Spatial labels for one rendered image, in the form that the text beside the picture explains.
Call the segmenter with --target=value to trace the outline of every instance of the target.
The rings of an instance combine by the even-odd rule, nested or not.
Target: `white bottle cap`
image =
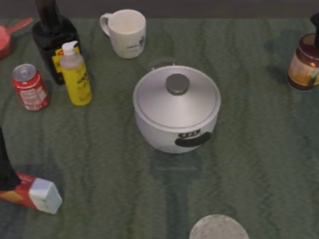
[[[77,43],[78,43],[78,41],[71,41],[71,42],[64,43],[62,45],[62,50],[63,50],[64,55],[66,55],[66,56],[74,55],[75,54],[74,46]]]

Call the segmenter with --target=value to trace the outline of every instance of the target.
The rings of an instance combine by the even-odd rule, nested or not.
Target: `soda can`
[[[48,92],[35,66],[17,66],[12,72],[12,83],[27,110],[38,111],[49,104]]]

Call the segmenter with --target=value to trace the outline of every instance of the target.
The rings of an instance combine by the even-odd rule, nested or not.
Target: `yellow bottle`
[[[72,104],[85,106],[92,101],[92,92],[84,59],[74,51],[77,41],[62,45],[64,56],[60,60],[63,78]]]

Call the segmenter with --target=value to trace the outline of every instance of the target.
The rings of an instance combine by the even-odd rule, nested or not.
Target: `green table surface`
[[[73,106],[53,82],[30,27],[0,61],[0,124],[15,169],[56,183],[56,215],[0,202],[1,239],[186,239],[202,217],[236,219],[251,239],[319,238],[319,90],[295,91],[286,72],[307,19],[149,19],[143,54],[117,57],[98,19],[73,19],[93,101]],[[2,19],[12,25],[18,19]],[[149,146],[132,93],[150,61],[173,56],[218,85],[212,139],[183,155]],[[13,68],[34,64],[50,105],[26,111]]]

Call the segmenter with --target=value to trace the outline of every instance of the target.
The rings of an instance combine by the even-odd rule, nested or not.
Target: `white mug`
[[[111,40],[115,53],[126,59],[139,56],[146,41],[146,19],[138,11],[125,9],[100,17],[102,30]]]

